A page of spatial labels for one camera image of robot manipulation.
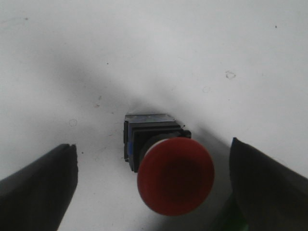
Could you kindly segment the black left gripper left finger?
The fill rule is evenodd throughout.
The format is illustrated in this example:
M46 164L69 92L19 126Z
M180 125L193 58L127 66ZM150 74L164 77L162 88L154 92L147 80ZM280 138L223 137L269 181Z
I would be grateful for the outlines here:
M61 144L0 181L0 229L58 230L77 183L77 148Z

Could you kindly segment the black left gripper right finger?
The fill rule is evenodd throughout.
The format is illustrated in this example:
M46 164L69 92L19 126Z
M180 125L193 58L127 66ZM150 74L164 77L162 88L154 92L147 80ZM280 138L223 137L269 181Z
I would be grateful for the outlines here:
M237 138L229 169L232 190L251 231L306 231L308 180Z

